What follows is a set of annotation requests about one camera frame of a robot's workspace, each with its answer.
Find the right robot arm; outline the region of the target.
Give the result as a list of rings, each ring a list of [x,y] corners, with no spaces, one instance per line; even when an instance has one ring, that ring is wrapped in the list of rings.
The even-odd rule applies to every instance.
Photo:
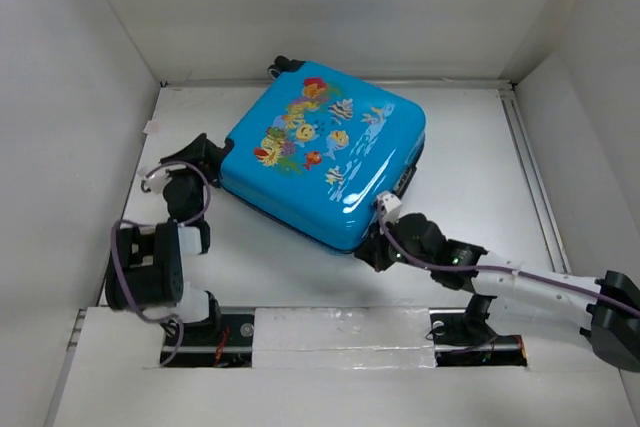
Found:
[[[381,272],[404,263],[430,273],[441,286],[472,294],[481,306],[462,316],[462,328],[483,341],[499,326],[488,305],[497,298],[562,314],[579,326],[601,360],[621,370],[639,370],[639,288],[626,275],[602,278],[534,273],[491,255],[483,247],[448,239],[418,213],[393,222],[377,220],[354,256]]]

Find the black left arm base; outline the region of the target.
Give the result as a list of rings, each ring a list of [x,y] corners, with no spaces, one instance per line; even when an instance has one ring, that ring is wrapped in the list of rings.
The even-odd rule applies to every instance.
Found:
[[[250,368],[255,310],[228,308],[218,327],[187,325],[182,344],[166,364],[169,368]]]

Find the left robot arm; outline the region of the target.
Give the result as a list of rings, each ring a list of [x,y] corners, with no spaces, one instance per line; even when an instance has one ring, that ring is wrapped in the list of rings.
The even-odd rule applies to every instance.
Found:
[[[183,261],[209,251],[205,219],[222,162],[234,143],[219,147],[202,133],[151,169],[138,171],[140,189],[164,200],[168,218],[152,224],[121,219],[112,227],[104,295],[109,308],[161,325],[168,336],[190,332],[201,343],[222,334],[215,296],[186,280]]]

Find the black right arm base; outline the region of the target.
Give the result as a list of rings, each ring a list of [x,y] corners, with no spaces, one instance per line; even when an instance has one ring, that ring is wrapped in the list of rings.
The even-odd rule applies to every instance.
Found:
[[[461,313],[432,315],[425,339],[433,343],[440,368],[528,365],[520,335],[499,335],[485,324],[466,322]]]

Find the blue hard-shell suitcase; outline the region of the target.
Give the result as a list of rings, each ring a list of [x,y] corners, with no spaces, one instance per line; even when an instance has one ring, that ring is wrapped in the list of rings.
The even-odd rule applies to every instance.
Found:
[[[221,186],[329,248],[356,250],[383,191],[401,194],[425,143],[416,103],[312,62],[277,57],[274,80],[227,136]]]

